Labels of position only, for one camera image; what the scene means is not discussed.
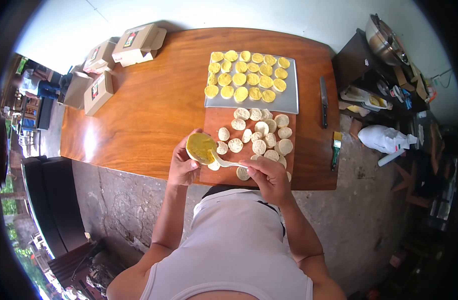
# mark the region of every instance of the electrical cord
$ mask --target electrical cord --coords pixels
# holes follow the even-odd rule
[[[454,71],[452,71],[452,72],[451,72],[451,75],[449,75],[449,81],[448,81],[448,83],[447,83],[447,86],[444,86],[444,85],[442,84],[442,81],[440,80],[440,81],[441,81],[441,86],[442,86],[443,88],[448,88],[449,85],[451,84],[452,74],[454,74]]]

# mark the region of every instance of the stainless steel pot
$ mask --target stainless steel pot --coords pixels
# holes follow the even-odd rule
[[[366,39],[375,55],[391,66],[409,65],[406,51],[398,37],[377,14],[371,14],[366,24]]]

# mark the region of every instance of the spoon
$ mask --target spoon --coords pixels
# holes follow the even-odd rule
[[[217,160],[219,165],[221,165],[221,167],[225,167],[226,168],[226,167],[236,166],[236,167],[243,167],[243,168],[247,169],[247,167],[245,165],[240,165],[238,163],[233,163],[233,162],[226,161],[226,160],[220,158],[219,154],[217,154],[217,152],[215,152],[213,149],[211,149],[211,153],[214,156],[214,158]]]

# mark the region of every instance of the knife handle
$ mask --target knife handle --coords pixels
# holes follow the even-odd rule
[[[327,128],[327,106],[322,104],[322,127]]]

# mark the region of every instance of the hand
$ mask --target hand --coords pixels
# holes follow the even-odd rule
[[[197,128],[189,135],[201,132],[202,129]],[[183,138],[182,141],[180,141],[180,143],[174,148],[170,163],[169,178],[167,179],[168,184],[190,185],[199,175],[199,163],[190,159],[186,151],[186,143],[189,135]]]
[[[278,207],[294,201],[286,169],[281,163],[263,156],[257,160],[241,160],[239,163],[249,167],[247,173],[261,189],[265,201]]]

